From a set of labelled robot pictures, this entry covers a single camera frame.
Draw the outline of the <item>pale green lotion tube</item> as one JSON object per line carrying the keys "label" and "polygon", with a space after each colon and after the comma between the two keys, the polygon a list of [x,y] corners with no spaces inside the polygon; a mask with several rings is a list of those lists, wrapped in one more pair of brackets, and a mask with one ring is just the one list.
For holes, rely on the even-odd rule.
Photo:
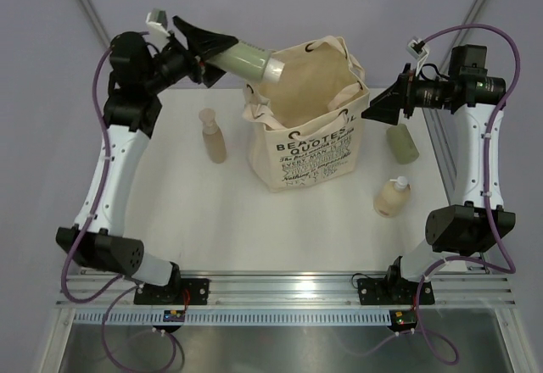
{"label": "pale green lotion tube", "polygon": [[272,52],[247,42],[238,42],[211,57],[208,63],[249,82],[278,83],[285,63],[272,57]]}

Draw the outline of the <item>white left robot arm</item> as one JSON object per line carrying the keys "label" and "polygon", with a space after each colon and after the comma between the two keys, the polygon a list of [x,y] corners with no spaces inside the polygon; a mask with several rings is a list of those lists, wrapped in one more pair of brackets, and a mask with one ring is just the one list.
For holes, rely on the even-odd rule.
{"label": "white left robot arm", "polygon": [[60,227],[56,234],[56,243],[66,253],[61,290],[73,303],[81,300],[67,285],[72,264],[111,272],[114,281],[134,281],[162,303],[174,303],[181,297],[178,265],[153,256],[142,241],[125,237],[128,198],[162,109],[159,94],[185,77],[213,86],[225,72],[210,67],[209,60],[238,45],[239,40],[197,28],[179,17],[173,22],[186,45],[168,31],[163,48],[152,54],[147,32],[126,31],[111,40],[98,62],[109,63],[111,72],[107,101],[94,108],[102,133],[97,167],[73,226]]}

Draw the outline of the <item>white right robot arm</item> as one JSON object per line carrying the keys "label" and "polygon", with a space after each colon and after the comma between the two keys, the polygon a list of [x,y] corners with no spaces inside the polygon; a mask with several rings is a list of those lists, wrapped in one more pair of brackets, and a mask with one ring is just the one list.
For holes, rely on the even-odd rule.
{"label": "white right robot arm", "polygon": [[361,114],[395,125],[417,108],[448,109],[458,131],[459,154],[450,205],[428,215],[423,242],[398,257],[385,277],[357,279],[362,305],[434,303],[433,273],[455,262],[479,263],[476,253],[488,251],[515,226],[515,214],[504,209],[498,170],[503,119],[499,102],[506,94],[506,82],[488,75],[486,53],[484,46],[454,47],[443,81],[420,79],[418,71],[407,65]]}

